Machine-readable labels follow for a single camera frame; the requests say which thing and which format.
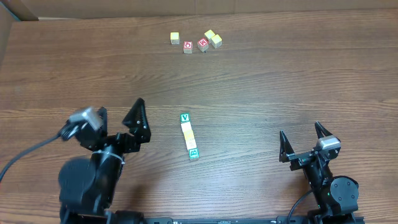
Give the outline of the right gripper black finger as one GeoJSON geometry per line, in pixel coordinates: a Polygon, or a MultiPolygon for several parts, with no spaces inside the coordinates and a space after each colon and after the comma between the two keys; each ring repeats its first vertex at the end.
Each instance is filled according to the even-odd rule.
{"type": "Polygon", "coordinates": [[[279,132],[279,137],[280,137],[279,161],[289,162],[290,158],[294,157],[295,152],[283,130],[279,132]]]}
{"type": "Polygon", "coordinates": [[[315,130],[317,132],[318,139],[332,136],[332,133],[329,132],[319,121],[315,122],[315,130]]]}

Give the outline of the white wooden block green side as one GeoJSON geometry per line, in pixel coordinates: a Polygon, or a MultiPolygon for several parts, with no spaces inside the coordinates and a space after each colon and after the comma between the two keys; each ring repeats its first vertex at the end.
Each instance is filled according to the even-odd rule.
{"type": "Polygon", "coordinates": [[[180,114],[180,122],[181,122],[181,123],[190,122],[190,114],[189,114],[189,113],[182,113],[182,114],[180,114]]]}

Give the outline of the white wooden block red drawing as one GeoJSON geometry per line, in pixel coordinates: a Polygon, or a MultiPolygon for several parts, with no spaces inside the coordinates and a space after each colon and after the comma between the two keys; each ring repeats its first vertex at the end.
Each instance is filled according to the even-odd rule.
{"type": "Polygon", "coordinates": [[[181,123],[181,129],[182,129],[183,133],[186,132],[186,131],[192,130],[191,122],[181,123]]]}

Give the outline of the tan wooden block blue side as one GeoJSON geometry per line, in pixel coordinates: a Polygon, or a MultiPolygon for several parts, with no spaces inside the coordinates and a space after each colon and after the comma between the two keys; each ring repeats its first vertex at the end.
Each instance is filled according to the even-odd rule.
{"type": "Polygon", "coordinates": [[[195,139],[189,139],[189,140],[186,140],[185,142],[186,142],[186,147],[187,147],[188,150],[197,148],[197,144],[196,144],[196,140],[195,139]]]}

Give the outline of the green wooden block letter B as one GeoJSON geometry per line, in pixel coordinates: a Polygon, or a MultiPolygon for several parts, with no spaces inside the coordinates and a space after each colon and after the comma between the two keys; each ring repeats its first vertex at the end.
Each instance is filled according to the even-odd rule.
{"type": "Polygon", "coordinates": [[[188,155],[190,160],[196,160],[200,158],[199,150],[197,148],[189,149],[188,155]]]}

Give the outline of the red wooden block letter O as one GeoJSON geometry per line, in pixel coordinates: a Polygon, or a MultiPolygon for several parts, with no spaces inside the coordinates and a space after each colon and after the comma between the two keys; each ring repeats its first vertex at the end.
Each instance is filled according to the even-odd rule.
{"type": "Polygon", "coordinates": [[[193,53],[193,42],[185,41],[183,43],[183,52],[185,54],[192,54],[193,53]]]}

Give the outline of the red wooden block letter E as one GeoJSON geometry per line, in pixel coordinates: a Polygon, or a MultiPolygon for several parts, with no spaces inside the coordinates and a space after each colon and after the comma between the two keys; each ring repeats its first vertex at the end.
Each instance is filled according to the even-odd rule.
{"type": "Polygon", "coordinates": [[[201,52],[206,52],[209,48],[209,42],[205,38],[202,38],[197,42],[197,47],[201,52]]]}

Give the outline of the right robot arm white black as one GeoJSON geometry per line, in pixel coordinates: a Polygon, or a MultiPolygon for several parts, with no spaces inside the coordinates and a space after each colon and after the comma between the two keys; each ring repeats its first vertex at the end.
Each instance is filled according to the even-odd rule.
{"type": "Polygon", "coordinates": [[[293,223],[293,213],[297,206],[313,194],[318,208],[311,210],[299,223],[363,223],[356,218],[358,210],[359,184],[345,175],[334,176],[329,162],[338,157],[341,141],[329,132],[320,122],[315,122],[317,143],[308,152],[294,152],[287,136],[280,131],[279,161],[290,163],[290,170],[302,170],[308,180],[310,190],[292,206],[283,223],[293,223]]]}

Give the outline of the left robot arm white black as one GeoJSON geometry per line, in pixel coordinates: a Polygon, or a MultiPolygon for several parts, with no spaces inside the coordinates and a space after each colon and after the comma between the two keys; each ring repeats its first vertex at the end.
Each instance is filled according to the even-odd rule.
{"type": "Polygon", "coordinates": [[[92,152],[89,159],[76,157],[58,175],[62,223],[145,223],[143,213],[110,211],[116,185],[125,165],[125,154],[139,152],[150,141],[145,101],[138,98],[122,124],[127,133],[109,135],[107,110],[87,107],[74,112],[60,131],[63,141],[76,138],[92,152]]]}

